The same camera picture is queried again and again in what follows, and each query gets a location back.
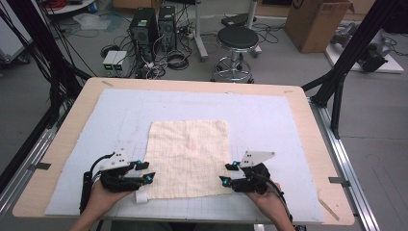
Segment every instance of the hand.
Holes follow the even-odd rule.
[[[278,183],[275,183],[275,185],[280,191],[280,185]],[[273,222],[279,231],[294,230],[282,201],[274,192],[271,190],[268,190],[264,194],[247,192],[246,195],[258,206],[261,212]]]
[[[96,181],[90,192],[87,208],[69,230],[90,230],[94,222],[110,211],[118,200],[130,193],[131,192],[110,192],[103,188],[99,180]]]

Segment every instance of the wooden table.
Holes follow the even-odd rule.
[[[340,184],[328,177],[337,177],[324,140],[307,98],[300,87],[246,85],[211,82],[187,82],[134,79],[89,79],[66,117],[60,131],[42,158],[51,164],[48,170],[37,169],[13,208],[20,218],[46,218],[44,211],[55,190],[67,157],[72,152],[93,108],[104,89],[175,90],[192,92],[236,92],[243,94],[276,95],[288,98],[296,129],[317,187],[324,213],[324,224],[351,225],[354,216]]]

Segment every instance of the black stool seat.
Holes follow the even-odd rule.
[[[229,26],[217,34],[218,42],[225,48],[249,49],[258,44],[257,34],[246,27]]]

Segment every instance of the stool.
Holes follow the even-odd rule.
[[[257,34],[246,27],[229,26],[218,32],[217,43],[230,51],[231,57],[224,57],[218,61],[211,81],[215,82],[215,77],[219,76],[233,82],[248,79],[247,83],[253,84],[251,67],[243,60],[242,53],[255,49],[258,45]]]

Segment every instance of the cardboard box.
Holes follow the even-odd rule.
[[[154,8],[157,12],[163,0],[113,0],[116,9]]]
[[[348,9],[349,0],[293,1],[285,31],[301,53],[324,52]]]

